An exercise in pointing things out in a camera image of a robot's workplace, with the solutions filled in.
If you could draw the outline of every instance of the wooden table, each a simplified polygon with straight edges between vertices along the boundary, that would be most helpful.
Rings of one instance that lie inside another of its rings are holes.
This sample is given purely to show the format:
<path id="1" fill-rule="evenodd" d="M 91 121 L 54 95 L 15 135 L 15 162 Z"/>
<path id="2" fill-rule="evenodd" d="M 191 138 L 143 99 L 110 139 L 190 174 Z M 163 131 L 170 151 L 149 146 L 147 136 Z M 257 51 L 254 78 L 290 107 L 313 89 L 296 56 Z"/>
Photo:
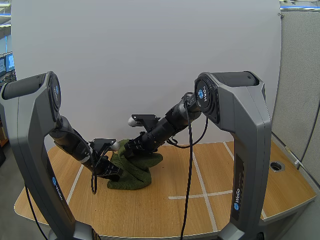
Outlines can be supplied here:
<path id="1" fill-rule="evenodd" d="M 90 187 L 91 172 L 58 147 L 48 151 L 52 167 L 74 217 L 90 224 L 97 233 L 119 237 L 179 236 L 183 221 L 188 179 L 189 149 L 161 146 L 163 161 L 150 169 L 152 184 L 139 190 L 107 188 L 98 179 L 97 194 Z M 233 142 L 197 144 L 184 234 L 221 230 L 230 218 L 233 186 Z M 269 169 L 261 218 L 266 222 L 312 201 L 316 194 L 281 150 L 272 143 L 271 161 L 281 161 L 285 170 Z M 33 202 L 39 222 L 46 224 Z M 14 210 L 32 219 L 25 190 Z"/>

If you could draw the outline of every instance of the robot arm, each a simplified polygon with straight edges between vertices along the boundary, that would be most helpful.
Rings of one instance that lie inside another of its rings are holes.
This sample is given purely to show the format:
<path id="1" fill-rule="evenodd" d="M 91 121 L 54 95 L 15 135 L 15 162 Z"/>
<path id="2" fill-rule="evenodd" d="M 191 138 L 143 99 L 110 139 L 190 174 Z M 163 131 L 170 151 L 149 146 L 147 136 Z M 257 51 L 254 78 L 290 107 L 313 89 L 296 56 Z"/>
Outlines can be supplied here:
<path id="1" fill-rule="evenodd" d="M 94 139 L 89 146 L 68 120 L 60 116 L 60 106 L 60 84 L 52 71 L 7 83 L 0 92 L 5 133 L 24 182 L 53 230 L 49 239 L 97 240 L 94 229 L 73 216 L 48 158 L 44 139 L 50 134 L 57 146 L 90 170 L 93 168 L 88 155 L 103 156 L 108 149 L 116 150 L 117 143 L 115 139 Z M 94 162 L 98 176 L 117 178 L 121 174 L 122 170 L 107 158 L 98 161 Z"/>
<path id="2" fill-rule="evenodd" d="M 163 145 L 170 137 L 181 132 L 188 126 L 187 114 L 190 121 L 196 120 L 201 115 L 201 111 L 196 103 L 195 95 L 186 93 L 186 107 L 184 106 L 184 97 L 173 106 L 165 117 L 159 120 L 152 114 L 133 114 L 128 121 L 132 127 L 144 126 L 147 132 L 141 132 L 138 137 L 131 139 L 124 145 L 125 156 L 130 157 L 140 152 L 153 153 L 158 147 Z"/>
<path id="3" fill-rule="evenodd" d="M 147 132 L 128 142 L 127 155 L 154 152 L 171 136 L 203 113 L 234 138 L 234 168 L 230 222 L 220 239 L 255 239 L 264 203 L 271 148 L 271 120 L 265 102 L 265 85 L 251 72 L 203 72 L 194 93 L 171 108 L 160 121 L 154 115 L 132 115 L 131 126 Z"/>
<path id="4" fill-rule="evenodd" d="M 82 136 L 72 128 L 66 117 L 58 117 L 56 128 L 49 135 L 60 149 L 71 155 L 91 172 L 94 171 L 88 147 L 83 141 L 80 141 L 79 138 Z M 105 154 L 109 150 L 118 151 L 119 143 L 115 139 L 95 138 L 89 146 L 91 154 L 94 156 L 96 175 L 104 179 L 118 181 L 123 170 L 108 161 L 108 156 Z"/>

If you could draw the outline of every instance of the blue logo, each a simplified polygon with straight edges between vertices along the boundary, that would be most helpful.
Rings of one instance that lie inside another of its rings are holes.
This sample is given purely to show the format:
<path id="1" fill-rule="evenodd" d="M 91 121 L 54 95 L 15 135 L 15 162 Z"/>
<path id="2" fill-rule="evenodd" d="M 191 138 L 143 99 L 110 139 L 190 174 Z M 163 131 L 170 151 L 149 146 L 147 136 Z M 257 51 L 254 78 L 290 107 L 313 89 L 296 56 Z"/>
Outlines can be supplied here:
<path id="1" fill-rule="evenodd" d="M 202 92 L 201 89 L 198 91 L 198 96 L 199 96 L 199 98 L 201 98 L 201 99 L 204 97 L 204 93 Z"/>
<path id="2" fill-rule="evenodd" d="M 54 176 L 52 177 L 52 182 L 53 182 L 53 185 L 55 185 L 55 186 L 57 185 L 57 180 Z"/>
<path id="3" fill-rule="evenodd" d="M 237 210 L 237 211 L 239 210 L 239 205 L 238 205 L 238 203 L 235 202 L 234 205 L 233 205 L 233 207 L 234 207 L 235 210 Z"/>

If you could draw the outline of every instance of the white wall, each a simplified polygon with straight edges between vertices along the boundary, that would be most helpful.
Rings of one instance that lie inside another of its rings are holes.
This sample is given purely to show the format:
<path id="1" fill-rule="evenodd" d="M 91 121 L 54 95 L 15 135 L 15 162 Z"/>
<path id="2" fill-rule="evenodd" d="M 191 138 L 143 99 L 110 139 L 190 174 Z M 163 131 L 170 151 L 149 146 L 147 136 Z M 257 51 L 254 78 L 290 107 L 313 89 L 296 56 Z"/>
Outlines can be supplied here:
<path id="1" fill-rule="evenodd" d="M 142 129 L 127 125 L 131 114 L 163 117 L 201 72 L 253 71 L 266 84 L 272 114 L 278 11 L 278 0 L 15 0 L 16 75 L 54 71 L 60 113 L 87 140 L 135 138 Z M 194 138 L 204 124 L 193 123 Z M 187 136 L 177 139 L 185 144 Z M 231 139 L 210 123 L 202 142 Z"/>
<path id="2" fill-rule="evenodd" d="M 11 34 L 6 36 L 6 52 L 12 52 L 12 38 Z"/>
<path id="3" fill-rule="evenodd" d="M 6 37 L 0 39 L 0 54 L 6 53 Z"/>

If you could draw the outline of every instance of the green cloth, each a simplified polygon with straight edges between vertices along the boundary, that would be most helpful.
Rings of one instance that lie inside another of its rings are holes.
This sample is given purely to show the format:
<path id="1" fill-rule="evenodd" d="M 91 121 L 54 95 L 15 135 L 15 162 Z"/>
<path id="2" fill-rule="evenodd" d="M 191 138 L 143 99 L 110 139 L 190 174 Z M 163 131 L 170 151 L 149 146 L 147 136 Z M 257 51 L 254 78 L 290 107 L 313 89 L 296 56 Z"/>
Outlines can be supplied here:
<path id="1" fill-rule="evenodd" d="M 123 169 L 123 174 L 119 181 L 108 181 L 109 189 L 136 190 L 148 186 L 151 184 L 149 168 L 157 165 L 163 159 L 159 153 L 141 153 L 126 159 L 124 146 L 128 141 L 128 139 L 121 140 L 118 153 L 113 153 L 110 159 L 114 165 Z"/>

